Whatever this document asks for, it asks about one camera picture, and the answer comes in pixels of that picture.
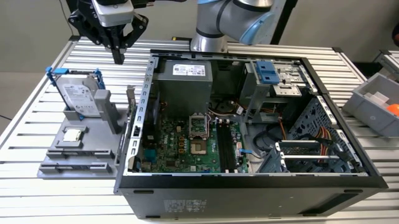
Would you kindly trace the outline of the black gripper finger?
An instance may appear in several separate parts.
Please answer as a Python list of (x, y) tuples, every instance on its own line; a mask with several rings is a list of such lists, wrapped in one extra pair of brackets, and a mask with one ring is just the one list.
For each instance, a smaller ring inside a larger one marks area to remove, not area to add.
[(75, 10), (68, 18), (69, 24), (96, 45), (104, 45), (112, 53), (113, 62), (119, 64), (119, 36), (116, 28), (103, 27), (93, 10)]
[(140, 38), (140, 36), (145, 31), (147, 25), (148, 25), (148, 18), (140, 14), (133, 14), (133, 21), (131, 23), (132, 31), (121, 38), (119, 64), (124, 63), (123, 50), (127, 50), (129, 47), (132, 47), (132, 45), (135, 44), (135, 42), (137, 41), (137, 39)]

